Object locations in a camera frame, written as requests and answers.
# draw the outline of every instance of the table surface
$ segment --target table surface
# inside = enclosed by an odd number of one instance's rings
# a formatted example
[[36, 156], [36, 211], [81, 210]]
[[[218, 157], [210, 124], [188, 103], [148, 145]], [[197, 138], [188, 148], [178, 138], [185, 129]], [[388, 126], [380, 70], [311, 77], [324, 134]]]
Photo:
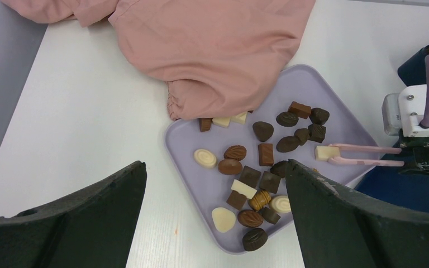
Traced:
[[[404, 84], [397, 68], [429, 44], [429, 7], [317, 0], [289, 66], [317, 69], [380, 145], [381, 105]], [[165, 151], [167, 89], [131, 66], [108, 23], [51, 25], [0, 149], [0, 216], [147, 163], [127, 267], [304, 267], [295, 227], [255, 253], [212, 241]]]

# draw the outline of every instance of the chocolate bonbon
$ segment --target chocolate bonbon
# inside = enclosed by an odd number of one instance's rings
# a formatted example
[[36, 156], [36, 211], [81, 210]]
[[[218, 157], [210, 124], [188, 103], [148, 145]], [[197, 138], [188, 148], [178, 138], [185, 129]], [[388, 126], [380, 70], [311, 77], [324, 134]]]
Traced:
[[226, 200], [226, 203], [237, 210], [242, 210], [242, 207], [247, 201], [247, 197], [236, 191], [231, 191], [230, 196]]
[[272, 143], [261, 143], [258, 145], [259, 166], [274, 165], [274, 149]]
[[246, 227], [259, 227], [264, 222], [264, 218], [254, 210], [246, 209], [237, 215], [237, 221], [241, 223], [242, 226]]
[[206, 150], [206, 149], [198, 149], [193, 153], [193, 158], [195, 158], [195, 161], [202, 167], [207, 169], [212, 169], [216, 166], [217, 160], [216, 156]]
[[245, 251], [260, 249], [267, 242], [267, 233], [261, 228], [254, 228], [242, 237], [242, 246]]
[[249, 185], [252, 188], [256, 188], [260, 175], [261, 172], [259, 170], [244, 166], [241, 175], [239, 176], [239, 181], [246, 185]]
[[252, 130], [254, 130], [254, 134], [261, 142], [267, 141], [272, 137], [272, 134], [274, 134], [274, 127], [271, 124], [262, 121], [252, 124]]
[[326, 135], [326, 127], [317, 124], [311, 124], [308, 126], [308, 130], [310, 131], [309, 140], [322, 143], [325, 140]]
[[330, 113], [322, 108], [313, 108], [310, 114], [310, 120], [317, 125], [324, 125], [330, 118]]
[[242, 164], [235, 159], [224, 159], [218, 164], [218, 170], [225, 175], [236, 175], [241, 173]]
[[269, 202], [269, 207], [279, 214], [285, 214], [291, 212], [290, 201], [286, 195], [277, 195], [272, 197]]
[[225, 159], [235, 159], [237, 161], [241, 161], [242, 159], [244, 159], [246, 157], [246, 148], [244, 148], [244, 146], [241, 145], [235, 145], [235, 146], [231, 146], [229, 147], [223, 157]]
[[268, 171], [264, 171], [260, 179], [259, 188], [276, 194], [279, 189], [281, 177], [274, 175]]
[[300, 145], [300, 140], [297, 137], [287, 136], [280, 139], [275, 149], [278, 152], [291, 152]]
[[312, 113], [312, 107], [306, 106], [304, 104], [298, 103], [298, 102], [292, 102], [290, 105], [289, 112], [296, 113], [298, 117], [301, 117], [303, 119], [307, 119], [310, 114]]
[[248, 201], [248, 204], [253, 210], [259, 211], [263, 206], [269, 204], [271, 199], [272, 197], [270, 196], [269, 192], [266, 190], [261, 190], [255, 194], [251, 200]]
[[236, 223], [236, 215], [226, 208], [215, 208], [211, 212], [213, 218], [214, 227], [221, 233], [226, 233], [231, 230]]
[[280, 215], [268, 207], [262, 208], [260, 214], [268, 223], [276, 224], [280, 220]]

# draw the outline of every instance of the purple plastic tray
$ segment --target purple plastic tray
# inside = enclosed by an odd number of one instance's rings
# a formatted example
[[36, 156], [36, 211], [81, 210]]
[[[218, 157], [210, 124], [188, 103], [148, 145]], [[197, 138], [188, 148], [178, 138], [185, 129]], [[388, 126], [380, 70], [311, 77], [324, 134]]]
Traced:
[[[370, 166], [338, 166], [327, 162], [316, 161], [314, 148], [319, 144], [308, 141], [304, 146], [286, 154], [275, 150], [277, 142], [285, 136], [292, 136], [298, 128], [308, 127], [309, 119], [301, 119], [294, 127], [282, 127], [275, 121], [280, 112], [288, 109], [292, 101], [297, 101], [312, 108], [320, 107], [330, 112], [331, 116], [325, 124], [326, 138], [322, 143], [351, 143], [356, 145], [377, 146], [373, 138], [366, 132], [354, 115], [346, 108], [330, 86], [320, 74], [307, 65], [296, 65], [284, 70], [272, 92], [264, 103], [253, 114], [247, 114], [246, 125], [231, 122], [228, 128], [212, 125], [211, 130], [201, 133], [198, 120], [176, 121], [169, 126], [165, 134], [165, 146], [175, 167], [182, 177], [188, 193], [195, 202], [203, 220], [208, 226], [216, 244], [231, 254], [245, 253], [241, 240], [249, 230], [236, 222], [234, 228], [226, 233], [216, 230], [211, 217], [211, 211], [217, 207], [225, 207], [236, 215], [238, 211], [226, 204], [231, 193], [231, 184], [239, 176], [221, 174], [217, 168], [205, 169], [193, 159], [196, 149], [212, 151], [218, 161], [223, 158], [224, 151], [232, 145], [243, 145], [247, 149], [247, 156], [241, 161], [243, 165], [264, 171], [269, 167], [260, 167], [258, 159], [258, 144], [260, 143], [252, 131], [252, 124], [257, 121], [269, 122], [274, 126], [274, 135], [267, 141], [274, 144], [275, 162], [287, 159], [296, 159], [301, 163], [316, 168], [326, 177], [347, 184], [355, 178], [368, 172]], [[354, 157], [378, 159], [377, 154], [354, 154]], [[277, 195], [286, 195], [285, 179], [280, 183]], [[292, 223], [290, 213], [283, 214], [275, 225], [264, 222], [261, 225], [269, 236], [280, 231]]]

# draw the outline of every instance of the chocolate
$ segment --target chocolate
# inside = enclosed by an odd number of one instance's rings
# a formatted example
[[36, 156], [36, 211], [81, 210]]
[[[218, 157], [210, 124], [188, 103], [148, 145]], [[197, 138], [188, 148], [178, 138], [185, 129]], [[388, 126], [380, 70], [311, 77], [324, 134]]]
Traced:
[[266, 190], [261, 190], [255, 196], [249, 200], [248, 204], [255, 211], [259, 211], [263, 206], [267, 205], [272, 197]]
[[279, 190], [281, 177], [274, 175], [268, 171], [264, 171], [262, 178], [260, 179], [259, 188], [271, 192], [273, 194], [277, 193]]
[[263, 229], [252, 229], [242, 237], [242, 246], [245, 251], [258, 250], [267, 242], [267, 237], [267, 233]]
[[268, 207], [264, 207], [260, 214], [268, 223], [276, 224], [280, 220], [280, 215]]
[[254, 130], [254, 134], [258, 138], [259, 141], [264, 142], [270, 139], [272, 137], [272, 134], [274, 134], [274, 127], [266, 122], [255, 122], [252, 125], [252, 129]]
[[211, 129], [212, 118], [200, 118], [198, 119], [200, 125], [200, 132], [205, 132]]
[[300, 141], [300, 145], [303, 146], [310, 138], [310, 131], [307, 128], [299, 128], [295, 130], [295, 134], [293, 136], [297, 137]]
[[242, 226], [255, 228], [261, 226], [264, 222], [264, 218], [254, 210], [246, 209], [237, 215], [237, 221], [239, 221]]
[[239, 176], [239, 181], [252, 187], [256, 188], [260, 178], [261, 172], [257, 171], [251, 167], [244, 166], [241, 176]]
[[244, 146], [235, 145], [235, 146], [229, 147], [228, 150], [226, 150], [223, 157], [225, 159], [235, 159], [237, 161], [241, 161], [246, 157], [246, 153], [247, 151], [246, 151], [246, 148], [244, 148]]
[[300, 140], [297, 137], [287, 136], [280, 139], [275, 147], [278, 152], [291, 152], [300, 145]]
[[272, 143], [261, 143], [258, 145], [259, 166], [274, 165], [274, 149]]
[[322, 125], [311, 124], [308, 126], [308, 130], [310, 131], [309, 140], [322, 143], [325, 139], [326, 127]]
[[236, 175], [241, 173], [242, 164], [234, 159], [224, 159], [218, 164], [218, 170], [225, 175]]
[[279, 125], [293, 127], [298, 123], [298, 115], [291, 112], [282, 112], [275, 119]]
[[228, 200], [226, 200], [226, 203], [237, 210], [242, 210], [246, 200], [247, 197], [245, 197], [243, 194], [240, 194], [236, 191], [231, 191], [231, 194], [228, 197]]
[[270, 168], [270, 173], [277, 175], [281, 178], [285, 178], [285, 170], [287, 168], [287, 164], [288, 161], [285, 160], [276, 163]]
[[298, 102], [292, 102], [290, 105], [289, 112], [296, 113], [298, 117], [301, 117], [303, 119], [307, 119], [310, 114], [312, 113], [312, 107], [303, 105]]
[[313, 108], [312, 114], [310, 114], [310, 120], [312, 123], [317, 125], [324, 125], [330, 118], [330, 113], [322, 108]]

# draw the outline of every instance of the pink jacket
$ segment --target pink jacket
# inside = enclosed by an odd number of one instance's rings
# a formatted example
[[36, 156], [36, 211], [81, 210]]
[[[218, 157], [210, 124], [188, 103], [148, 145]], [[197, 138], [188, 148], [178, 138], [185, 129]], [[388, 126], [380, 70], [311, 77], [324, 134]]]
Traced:
[[2, 0], [38, 23], [116, 29], [127, 60], [166, 81], [171, 119], [256, 109], [300, 45], [315, 0]]

